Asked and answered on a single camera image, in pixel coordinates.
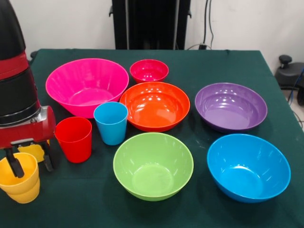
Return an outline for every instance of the red cup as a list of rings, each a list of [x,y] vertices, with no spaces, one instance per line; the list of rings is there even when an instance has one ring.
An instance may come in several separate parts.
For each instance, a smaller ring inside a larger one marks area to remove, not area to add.
[[[72,163],[86,161],[92,152],[92,124],[83,117],[70,117],[57,124],[57,138],[66,158]]]

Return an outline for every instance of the blue bowl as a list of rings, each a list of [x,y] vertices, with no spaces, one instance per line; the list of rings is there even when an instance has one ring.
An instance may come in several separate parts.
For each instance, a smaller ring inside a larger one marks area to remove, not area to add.
[[[285,156],[271,143],[248,134],[217,139],[208,150],[207,163],[217,186],[244,203],[278,196],[291,177]]]

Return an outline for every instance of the bowl rim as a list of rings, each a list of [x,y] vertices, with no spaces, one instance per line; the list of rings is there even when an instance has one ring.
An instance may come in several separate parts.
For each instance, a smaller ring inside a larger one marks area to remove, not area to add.
[[[108,60],[108,59],[104,59],[104,58],[80,58],[80,59],[72,60],[72,61],[69,61],[69,62],[67,62],[67,63],[64,63],[64,64],[58,66],[58,67],[57,67],[56,69],[54,69],[54,70],[48,75],[48,77],[47,77],[46,85],[45,85],[47,94],[48,94],[53,100],[55,100],[56,102],[58,102],[58,103],[60,103],[60,104],[63,104],[63,105],[72,106],[72,107],[94,107],[94,106],[96,106],[96,105],[103,104],[103,103],[100,103],[100,102],[97,102],[96,104],[90,104],[90,105],[75,105],[75,104],[69,104],[69,103],[66,103],[66,102],[61,102],[61,101],[59,101],[58,99],[55,99],[55,98],[50,94],[50,92],[48,91],[47,84],[48,84],[48,82],[49,82],[49,80],[50,80],[50,76],[51,76],[55,71],[59,70],[60,68],[66,66],[66,65],[69,65],[69,64],[71,64],[71,63],[74,63],[74,62],[81,62],[81,61],[87,61],[87,60],[102,60],[102,61],[106,61],[106,62],[109,62],[109,63],[114,63],[114,64],[120,66],[120,67],[124,70],[125,75],[127,76],[127,83],[126,83],[126,86],[124,87],[124,89],[123,89],[118,95],[112,97],[112,98],[109,99],[109,100],[104,101],[104,103],[119,98],[119,97],[123,94],[123,92],[126,90],[126,88],[128,87],[128,85],[129,85],[129,82],[130,82],[129,74],[128,74],[128,72],[126,71],[126,69],[125,69],[122,65],[120,65],[120,64],[118,64],[118,63],[116,63],[116,62],[114,62],[114,61],[111,61],[111,60]]]
[[[134,75],[132,74],[132,68],[133,68],[136,64],[138,64],[138,63],[140,63],[140,62],[145,62],[145,61],[159,62],[159,63],[163,64],[163,65],[166,67],[166,69],[167,69],[167,73],[165,74],[165,76],[163,76],[163,77],[161,77],[161,78],[159,78],[159,79],[157,79],[157,80],[155,80],[155,81],[143,81],[142,78],[139,78],[139,77],[134,76]],[[134,79],[140,80],[140,81],[142,81],[142,82],[158,82],[158,81],[161,81],[161,80],[165,79],[165,78],[168,76],[168,74],[169,74],[169,67],[168,67],[167,64],[165,64],[164,62],[162,62],[162,61],[160,61],[160,60],[153,59],[153,58],[147,58],[147,59],[138,60],[138,61],[136,61],[135,63],[133,63],[133,64],[130,66],[129,71],[130,71],[131,76],[132,76]]]
[[[127,186],[125,186],[122,181],[118,178],[117,174],[116,174],[116,169],[115,169],[115,160],[116,160],[116,156],[118,154],[118,151],[120,150],[120,148],[126,144],[128,141],[131,141],[133,140],[134,138],[137,138],[137,137],[141,137],[142,135],[147,135],[147,134],[158,134],[158,135],[163,135],[163,136],[167,136],[167,137],[170,137],[172,139],[174,139],[175,141],[179,142],[185,149],[186,151],[188,152],[188,155],[190,156],[190,161],[191,161],[191,172],[189,174],[189,177],[186,179],[186,181],[176,190],[174,191],[171,191],[170,193],[167,193],[167,194],[164,194],[164,195],[159,195],[159,196],[148,196],[148,195],[143,195],[143,194],[139,194],[139,193],[136,193],[132,190],[130,190]],[[189,150],[189,148],[181,141],[179,140],[178,138],[172,136],[172,135],[169,135],[169,134],[164,134],[164,133],[161,133],[161,132],[146,132],[146,133],[142,133],[142,134],[137,134],[129,139],[127,139],[126,141],[123,142],[123,144],[121,144],[118,149],[116,150],[115,152],[115,155],[114,155],[114,158],[113,158],[113,171],[114,171],[114,174],[115,174],[115,177],[116,179],[118,180],[118,182],[129,192],[135,194],[135,195],[138,195],[138,196],[141,196],[141,197],[146,197],[146,198],[162,198],[162,197],[166,197],[166,196],[170,196],[170,195],[173,195],[177,192],[179,192],[183,187],[186,186],[186,184],[189,182],[189,180],[191,179],[192,175],[193,175],[193,170],[194,170],[194,160],[193,160],[193,156],[191,154],[191,151]]]
[[[265,108],[266,108],[266,111],[265,111],[263,117],[261,118],[261,120],[260,120],[259,122],[257,122],[256,124],[254,124],[254,125],[252,125],[252,126],[248,126],[248,127],[246,127],[246,128],[226,128],[226,127],[219,126],[219,125],[217,125],[216,123],[210,122],[210,121],[208,121],[206,118],[204,118],[204,117],[202,116],[202,114],[199,112],[199,109],[198,109],[198,107],[197,107],[197,105],[196,105],[196,100],[198,99],[199,93],[200,93],[202,90],[204,90],[204,89],[206,89],[206,88],[208,88],[208,87],[210,87],[210,86],[223,85],[223,84],[239,86],[239,87],[242,87],[242,88],[244,88],[244,89],[246,89],[246,90],[249,90],[250,92],[256,94],[256,95],[262,100],[263,105],[264,105]],[[224,130],[228,130],[228,131],[229,131],[229,130],[231,130],[231,131],[246,131],[246,130],[252,129],[252,128],[254,128],[254,127],[260,125],[260,124],[266,119],[266,117],[267,117],[267,115],[268,115],[267,103],[266,103],[266,101],[264,100],[264,98],[263,98],[259,93],[257,93],[257,92],[254,91],[253,89],[248,88],[248,87],[246,87],[246,86],[244,86],[244,85],[240,85],[240,84],[237,84],[237,83],[231,83],[231,82],[218,82],[218,83],[213,83],[213,84],[210,84],[210,85],[207,85],[207,86],[201,88],[201,89],[196,93],[196,95],[195,95],[194,105],[195,105],[195,108],[196,108],[197,112],[198,112],[199,115],[203,118],[204,121],[210,123],[211,125],[213,125],[213,126],[215,126],[215,127],[218,127],[218,128],[224,129]]]
[[[288,181],[286,182],[285,186],[280,190],[278,191],[276,194],[272,194],[272,195],[269,195],[268,197],[248,197],[248,196],[244,196],[244,195],[241,195],[241,194],[238,194],[238,193],[235,193],[234,191],[231,191],[229,190],[228,188],[226,188],[225,186],[223,186],[221,184],[221,182],[215,177],[214,173],[212,172],[210,166],[209,166],[209,160],[210,160],[210,151],[212,149],[212,147],[217,144],[219,141],[221,141],[223,138],[229,138],[229,137],[235,137],[235,136],[241,136],[241,137],[249,137],[249,138],[255,138],[255,139],[258,139],[259,141],[262,141],[268,145],[270,145],[271,147],[273,147],[277,152],[279,152],[279,154],[282,156],[283,160],[286,162],[287,164],[287,167],[288,167]],[[237,196],[241,196],[243,198],[246,198],[246,199],[251,199],[251,200],[268,200],[268,199],[271,199],[271,198],[274,198],[278,195],[280,195],[282,192],[284,192],[286,190],[286,188],[288,187],[289,183],[290,183],[290,180],[291,180],[291,169],[290,169],[290,165],[288,163],[288,160],[287,158],[284,156],[284,154],[276,147],[274,146],[272,143],[268,142],[267,140],[265,139],[262,139],[260,137],[257,137],[257,136],[254,136],[254,135],[250,135],[250,134],[243,134],[243,133],[234,133],[234,134],[228,134],[228,135],[225,135],[225,136],[222,136],[220,138],[218,138],[216,141],[214,141],[214,143],[209,147],[208,149],[208,152],[207,152],[207,166],[208,166],[208,169],[211,173],[211,176],[215,179],[215,181],[217,183],[219,183],[219,185],[221,185],[224,189],[228,190],[229,192],[237,195]]]
[[[148,85],[150,85],[151,83],[153,83],[153,84],[156,84],[156,83],[158,83],[158,84],[165,84],[166,86],[175,87],[175,88],[179,89],[179,90],[182,92],[182,94],[185,95],[185,97],[187,98],[187,101],[188,101],[188,102],[187,102],[188,109],[185,111],[185,113],[184,113],[184,115],[182,116],[182,118],[180,118],[179,120],[175,121],[174,123],[171,123],[171,124],[168,124],[168,125],[164,125],[164,126],[160,126],[160,127],[146,126],[146,125],[142,125],[142,124],[135,123],[134,121],[130,120],[130,118],[129,118],[129,116],[130,116],[130,110],[129,110],[127,104],[125,104],[125,103],[122,102],[122,97],[123,97],[123,95],[124,95],[125,93],[127,93],[128,91],[130,91],[131,89],[133,89],[134,87],[136,87],[136,86],[143,86],[143,85],[148,86]],[[130,121],[130,122],[131,122],[133,125],[135,125],[135,126],[140,126],[140,127],[142,127],[142,128],[150,128],[150,129],[167,128],[167,127],[171,127],[171,126],[177,125],[179,122],[181,122],[181,121],[188,115],[188,113],[189,113],[189,111],[190,111],[190,108],[191,108],[191,103],[190,103],[190,99],[189,99],[188,95],[187,95],[181,88],[179,88],[179,87],[177,87],[177,86],[175,86],[175,85],[173,85],[173,84],[166,83],[166,82],[145,82],[145,83],[135,84],[135,85],[131,86],[130,88],[128,88],[126,91],[124,91],[124,93],[122,94],[122,96],[121,96],[120,99],[119,99],[119,102],[122,103],[122,104],[124,104],[124,105],[127,107],[127,109],[128,109],[128,121]]]

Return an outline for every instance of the magenta bowl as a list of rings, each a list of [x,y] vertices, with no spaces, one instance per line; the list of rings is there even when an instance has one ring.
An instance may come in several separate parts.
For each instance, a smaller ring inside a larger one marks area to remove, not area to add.
[[[47,78],[48,95],[71,114],[93,118],[102,103],[118,101],[129,84],[128,72],[101,58],[84,58],[55,69]]]
[[[202,88],[195,107],[203,120],[223,133],[243,132],[267,116],[264,99],[252,89],[233,83],[215,83]]]
[[[130,73],[137,83],[161,82],[167,77],[169,68],[159,60],[144,59],[135,62],[130,67]]]

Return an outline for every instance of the pink bowl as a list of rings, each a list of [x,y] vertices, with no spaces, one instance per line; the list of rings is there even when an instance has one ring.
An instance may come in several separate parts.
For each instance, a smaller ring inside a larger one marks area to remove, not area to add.
[[[166,64],[155,59],[144,59],[130,67],[130,73],[137,83],[161,82],[169,73]]]
[[[121,65],[85,58],[55,69],[47,78],[46,90],[71,114],[93,118],[100,104],[118,101],[128,84],[129,75]]]

